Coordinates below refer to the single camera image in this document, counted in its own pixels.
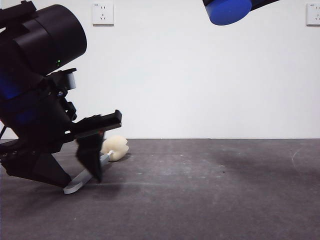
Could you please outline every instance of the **blue robot arm part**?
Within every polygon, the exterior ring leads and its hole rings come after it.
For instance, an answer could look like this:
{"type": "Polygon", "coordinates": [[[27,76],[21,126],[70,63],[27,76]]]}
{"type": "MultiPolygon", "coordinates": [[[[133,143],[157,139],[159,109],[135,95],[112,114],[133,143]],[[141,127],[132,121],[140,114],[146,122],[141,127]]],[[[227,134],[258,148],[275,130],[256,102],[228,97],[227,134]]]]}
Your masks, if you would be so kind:
{"type": "Polygon", "coordinates": [[[203,0],[210,21],[229,25],[244,18],[250,11],[279,0],[203,0]]]}

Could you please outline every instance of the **electrical outlet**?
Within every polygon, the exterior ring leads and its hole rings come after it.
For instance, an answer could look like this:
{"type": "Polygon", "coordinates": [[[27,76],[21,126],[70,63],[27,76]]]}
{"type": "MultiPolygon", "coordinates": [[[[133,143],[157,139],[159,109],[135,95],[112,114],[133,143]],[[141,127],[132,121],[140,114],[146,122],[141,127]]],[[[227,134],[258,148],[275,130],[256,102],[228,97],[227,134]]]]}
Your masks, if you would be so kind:
{"type": "Polygon", "coordinates": [[[112,1],[94,2],[92,5],[92,24],[114,25],[114,3],[112,1]]]}
{"type": "Polygon", "coordinates": [[[306,7],[306,25],[320,26],[320,3],[308,3],[306,7]]]}

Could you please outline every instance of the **blue cylindrical end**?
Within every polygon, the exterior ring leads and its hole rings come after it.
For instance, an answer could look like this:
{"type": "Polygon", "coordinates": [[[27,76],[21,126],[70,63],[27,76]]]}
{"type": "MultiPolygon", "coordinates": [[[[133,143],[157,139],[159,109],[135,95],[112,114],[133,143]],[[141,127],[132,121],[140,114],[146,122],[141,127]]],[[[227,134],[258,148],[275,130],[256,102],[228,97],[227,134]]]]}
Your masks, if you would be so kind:
{"type": "Polygon", "coordinates": [[[244,18],[250,12],[252,2],[251,0],[214,0],[205,8],[213,24],[228,25],[244,18]]]}

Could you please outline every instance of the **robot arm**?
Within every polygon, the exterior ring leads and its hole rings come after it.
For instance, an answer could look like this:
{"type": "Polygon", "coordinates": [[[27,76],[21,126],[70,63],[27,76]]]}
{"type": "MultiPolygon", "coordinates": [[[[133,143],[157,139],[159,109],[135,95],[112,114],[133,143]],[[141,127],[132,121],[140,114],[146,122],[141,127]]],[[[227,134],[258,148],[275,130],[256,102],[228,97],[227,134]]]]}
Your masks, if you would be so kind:
{"type": "Polygon", "coordinates": [[[244,18],[250,11],[279,0],[203,0],[210,21],[229,25],[244,18]]]}
{"type": "Polygon", "coordinates": [[[61,5],[36,10],[31,1],[0,9],[0,120],[18,140],[0,144],[0,162],[11,176],[65,187],[70,176],[53,153],[77,140],[77,159],[99,181],[105,131],[121,127],[122,114],[76,120],[66,100],[75,68],[56,71],[85,53],[85,32],[61,5]]]}

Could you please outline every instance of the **gray floor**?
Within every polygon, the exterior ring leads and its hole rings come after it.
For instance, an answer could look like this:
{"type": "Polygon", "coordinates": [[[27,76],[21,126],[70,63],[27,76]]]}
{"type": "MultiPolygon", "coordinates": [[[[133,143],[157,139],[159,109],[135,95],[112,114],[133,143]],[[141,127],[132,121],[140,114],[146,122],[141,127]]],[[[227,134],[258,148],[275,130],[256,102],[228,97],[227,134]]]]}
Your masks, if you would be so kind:
{"type": "MultiPolygon", "coordinates": [[[[6,175],[2,240],[318,240],[320,140],[129,140],[79,192],[6,175]]],[[[56,154],[82,167],[66,144],[56,154]]]]}

